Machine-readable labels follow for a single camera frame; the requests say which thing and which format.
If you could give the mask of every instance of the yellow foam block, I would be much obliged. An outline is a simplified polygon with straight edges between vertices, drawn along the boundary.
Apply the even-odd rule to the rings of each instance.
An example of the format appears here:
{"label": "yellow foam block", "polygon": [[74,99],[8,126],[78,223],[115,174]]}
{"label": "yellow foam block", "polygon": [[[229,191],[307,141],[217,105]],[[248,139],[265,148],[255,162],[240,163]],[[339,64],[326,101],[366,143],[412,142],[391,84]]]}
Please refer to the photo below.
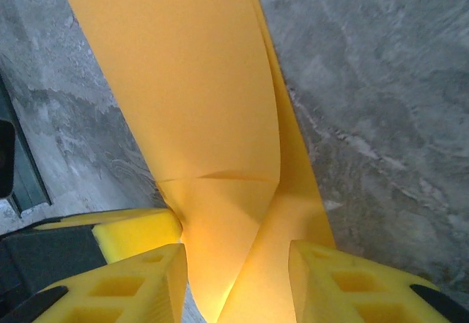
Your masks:
{"label": "yellow foam block", "polygon": [[262,9],[252,0],[276,94],[281,146],[280,184],[219,322],[294,322],[288,253],[294,239],[334,247],[333,235],[289,101]]}
{"label": "yellow foam block", "polygon": [[416,275],[306,241],[292,242],[289,275],[298,323],[446,323],[409,287]]}
{"label": "yellow foam block", "polygon": [[96,225],[92,232],[108,263],[176,243],[181,225],[170,209]]}
{"label": "yellow foam block", "polygon": [[184,245],[166,245],[54,283],[69,292],[34,323],[178,323],[186,284]]}
{"label": "yellow foam block", "polygon": [[59,222],[46,223],[34,227],[36,230],[66,228],[70,226],[85,226],[89,224],[107,223],[125,218],[138,217],[142,215],[151,215],[160,212],[159,209],[138,208],[138,209],[118,209],[107,212],[92,212],[82,215],[71,215],[64,217]]}

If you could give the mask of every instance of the concrete surface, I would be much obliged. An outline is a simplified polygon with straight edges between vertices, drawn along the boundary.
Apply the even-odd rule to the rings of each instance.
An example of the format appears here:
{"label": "concrete surface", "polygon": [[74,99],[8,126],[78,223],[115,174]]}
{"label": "concrete surface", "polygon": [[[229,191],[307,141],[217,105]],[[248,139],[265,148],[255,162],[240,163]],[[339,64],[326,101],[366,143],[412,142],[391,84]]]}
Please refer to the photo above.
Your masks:
{"label": "concrete surface", "polygon": [[[469,1],[261,2],[338,246],[467,305]],[[0,230],[162,204],[66,0],[1,0],[0,70],[54,202]]]}

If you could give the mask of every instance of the folded yellow sheet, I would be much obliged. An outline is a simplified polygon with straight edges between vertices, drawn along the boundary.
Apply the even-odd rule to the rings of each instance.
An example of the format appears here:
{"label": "folded yellow sheet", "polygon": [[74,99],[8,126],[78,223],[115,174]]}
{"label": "folded yellow sheet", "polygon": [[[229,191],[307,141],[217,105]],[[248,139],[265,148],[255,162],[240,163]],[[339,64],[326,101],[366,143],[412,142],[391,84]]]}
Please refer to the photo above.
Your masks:
{"label": "folded yellow sheet", "polygon": [[69,2],[181,221],[204,318],[293,322],[289,242],[333,238],[258,0]]}

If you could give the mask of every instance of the yellow foam panel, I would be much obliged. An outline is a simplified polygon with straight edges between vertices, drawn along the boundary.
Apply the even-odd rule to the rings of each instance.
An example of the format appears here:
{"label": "yellow foam panel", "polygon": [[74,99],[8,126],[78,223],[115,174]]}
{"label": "yellow foam panel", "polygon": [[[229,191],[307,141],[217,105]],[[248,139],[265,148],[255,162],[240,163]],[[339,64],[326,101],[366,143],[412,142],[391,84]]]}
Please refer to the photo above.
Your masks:
{"label": "yellow foam panel", "polygon": [[135,209],[118,209],[106,212],[91,212],[81,215],[71,215],[64,217],[59,222],[46,223],[34,227],[36,230],[67,228],[70,226],[85,226],[89,224],[108,223],[115,220],[132,218],[142,215],[151,215],[160,212],[160,209],[151,208],[135,208]]}
{"label": "yellow foam panel", "polygon": [[171,244],[52,284],[69,292],[34,323],[179,323],[187,266]]}
{"label": "yellow foam panel", "polygon": [[154,209],[147,215],[97,224],[92,230],[108,263],[176,243],[181,231],[170,209]]}
{"label": "yellow foam panel", "polygon": [[333,238],[258,0],[69,1],[182,223],[204,318],[293,322],[289,242]]}
{"label": "yellow foam panel", "polygon": [[446,323],[409,287],[429,281],[348,253],[293,241],[289,276],[298,323]]}

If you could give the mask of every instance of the rectangular hole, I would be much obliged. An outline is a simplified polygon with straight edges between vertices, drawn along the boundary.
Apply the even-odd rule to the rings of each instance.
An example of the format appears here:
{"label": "rectangular hole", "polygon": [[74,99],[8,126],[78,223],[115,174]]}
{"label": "rectangular hole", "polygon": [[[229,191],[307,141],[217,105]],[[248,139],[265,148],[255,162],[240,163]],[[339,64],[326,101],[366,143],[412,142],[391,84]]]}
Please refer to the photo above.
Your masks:
{"label": "rectangular hole", "polygon": [[385,286],[372,273],[357,270],[340,270],[332,278],[343,292],[384,292]]}
{"label": "rectangular hole", "polygon": [[89,293],[90,296],[133,296],[144,283],[140,277],[105,278]]}
{"label": "rectangular hole", "polygon": [[153,256],[147,256],[143,259],[143,262],[146,263],[158,263],[163,259],[162,255],[153,255]]}
{"label": "rectangular hole", "polygon": [[66,315],[62,323],[115,323],[121,313],[118,308],[79,307]]}
{"label": "rectangular hole", "polygon": [[400,303],[367,302],[355,308],[365,323],[423,323]]}
{"label": "rectangular hole", "polygon": [[328,259],[330,257],[329,253],[326,253],[325,251],[318,250],[316,248],[313,248],[311,250],[311,253],[317,259]]}

